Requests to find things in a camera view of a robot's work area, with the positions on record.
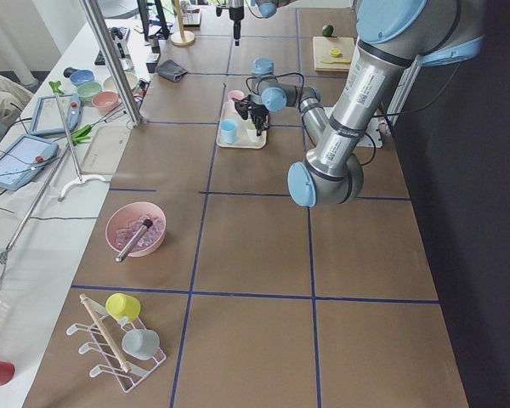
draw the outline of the white cup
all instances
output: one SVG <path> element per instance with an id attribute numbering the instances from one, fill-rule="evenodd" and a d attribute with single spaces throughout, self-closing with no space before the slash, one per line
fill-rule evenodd
<path id="1" fill-rule="evenodd" d="M 255 127 L 255 124 L 252 122 L 252 120 L 247 119 L 244 121 L 244 125 L 246 127 L 247 137 L 249 138 L 250 142 L 258 143 L 261 137 L 257 136 L 257 128 Z"/>
<path id="2" fill-rule="evenodd" d="M 157 351 L 161 340 L 159 335 L 152 330 L 132 329 L 127 331 L 122 338 L 122 349 L 138 360 L 149 360 Z"/>

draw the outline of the pink bowl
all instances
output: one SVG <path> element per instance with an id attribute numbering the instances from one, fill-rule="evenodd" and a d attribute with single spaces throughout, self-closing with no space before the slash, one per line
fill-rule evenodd
<path id="1" fill-rule="evenodd" d="M 160 218 L 164 223 L 164 230 L 162 231 L 159 238 L 153 242 L 150 246 L 143 249 L 134 248 L 129 254 L 129 257 L 143 257 L 148 253 L 154 252 L 164 241 L 164 235 L 167 231 L 167 218 L 164 215 L 164 212 L 155 204 L 146 201 L 133 202 L 132 204 L 128 204 L 125 207 L 119 208 L 108 221 L 108 224 L 105 226 L 105 240 L 108 241 L 110 247 L 112 247 L 117 252 L 120 252 L 121 249 L 117 248 L 115 245 L 116 242 L 116 232 L 122 228 L 127 228 L 128 223 L 143 215 L 150 215 L 152 218 Z"/>
<path id="2" fill-rule="evenodd" d="M 108 113 L 119 105 L 119 95 L 111 91 L 99 92 L 93 96 L 93 106 L 102 113 Z"/>

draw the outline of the label sticker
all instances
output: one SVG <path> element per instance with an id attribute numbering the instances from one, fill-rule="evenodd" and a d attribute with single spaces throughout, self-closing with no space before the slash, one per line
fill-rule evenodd
<path id="1" fill-rule="evenodd" d="M 362 72 L 361 75 L 362 70 L 362 65 L 355 64 L 354 69 L 348 75 L 344 92 L 352 102 L 368 107 L 376 98 L 377 92 L 385 81 L 385 76 L 371 68 L 365 68 L 365 72 Z"/>
<path id="2" fill-rule="evenodd" d="M 333 136 L 327 143 L 327 149 L 325 153 L 325 158 L 329 162 L 334 162 L 335 159 L 340 160 L 343 157 L 343 154 L 348 147 L 348 144 L 345 143 L 346 140 L 340 136 Z"/>

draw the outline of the green bowl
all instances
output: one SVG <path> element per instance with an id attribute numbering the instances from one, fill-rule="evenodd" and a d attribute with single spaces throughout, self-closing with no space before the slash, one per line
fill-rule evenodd
<path id="1" fill-rule="evenodd" d="M 86 82 L 77 89 L 77 94 L 84 104 L 91 105 L 93 96 L 102 91 L 98 82 Z"/>

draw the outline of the white table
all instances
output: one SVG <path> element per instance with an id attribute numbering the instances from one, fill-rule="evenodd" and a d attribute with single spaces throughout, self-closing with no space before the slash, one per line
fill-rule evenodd
<path id="1" fill-rule="evenodd" d="M 112 20 L 109 26 L 132 27 L 137 23 L 136 20 Z M 131 30 L 128 45 L 135 64 L 135 73 L 139 77 L 150 79 L 145 68 L 150 48 L 144 45 L 143 36 Z M 50 72 L 21 117 L 32 115 L 39 97 L 52 95 L 48 81 L 61 80 L 62 90 L 67 93 L 75 92 L 76 89 L 70 80 L 62 75 L 68 66 L 90 69 L 95 74 L 95 80 L 102 83 L 110 73 L 105 66 L 94 65 L 98 51 L 94 34 L 86 24 Z M 80 126 L 94 123 L 101 116 L 96 108 L 83 107 Z M 127 124 L 128 116 L 124 115 L 111 124 L 100 126 L 126 127 Z M 21 125 L 12 127 L 0 147 L 6 149 L 23 133 L 25 131 Z M 64 149 L 65 141 L 62 140 L 60 143 L 61 149 Z M 80 162 L 87 149 L 88 144 L 76 147 Z M 0 210 L 0 252 L 5 249 L 19 226 L 48 172 L 49 168 L 20 190 L 8 191 L 0 197 L 0 207 L 15 212 L 11 214 Z M 90 219 L 31 219 L 8 257 L 8 269 L 0 298 L 7 301 L 12 309 L 0 331 L 0 360 L 14 363 L 15 375 L 11 382 L 0 387 L 1 408 L 23 405 L 87 245 L 95 223 L 94 219 L 99 215 L 108 191 L 107 183 L 91 181 L 70 190 L 65 200 L 58 202 L 57 198 L 62 187 L 75 177 L 75 168 L 68 154 L 33 216 Z"/>

